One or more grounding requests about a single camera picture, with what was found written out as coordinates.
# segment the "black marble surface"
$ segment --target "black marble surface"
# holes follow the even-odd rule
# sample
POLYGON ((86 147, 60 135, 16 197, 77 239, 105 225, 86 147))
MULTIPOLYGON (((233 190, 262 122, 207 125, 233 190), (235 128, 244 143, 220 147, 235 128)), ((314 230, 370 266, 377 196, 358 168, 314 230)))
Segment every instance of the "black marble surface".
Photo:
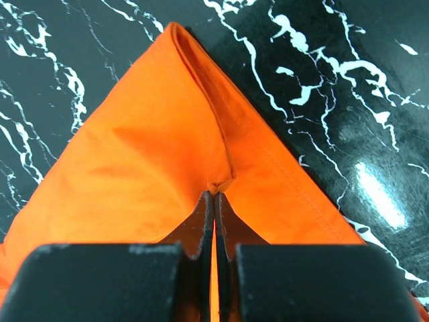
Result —
POLYGON ((0 0, 1 233, 177 21, 429 307, 428 11, 426 0, 0 0))

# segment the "marble table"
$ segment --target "marble table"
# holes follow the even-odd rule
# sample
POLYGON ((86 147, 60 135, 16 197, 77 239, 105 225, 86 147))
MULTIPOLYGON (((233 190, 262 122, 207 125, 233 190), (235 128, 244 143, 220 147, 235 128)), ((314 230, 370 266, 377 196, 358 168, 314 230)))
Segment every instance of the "marble table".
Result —
POLYGON ((429 308, 428 11, 426 0, 0 0, 0 232, 177 21, 429 308))

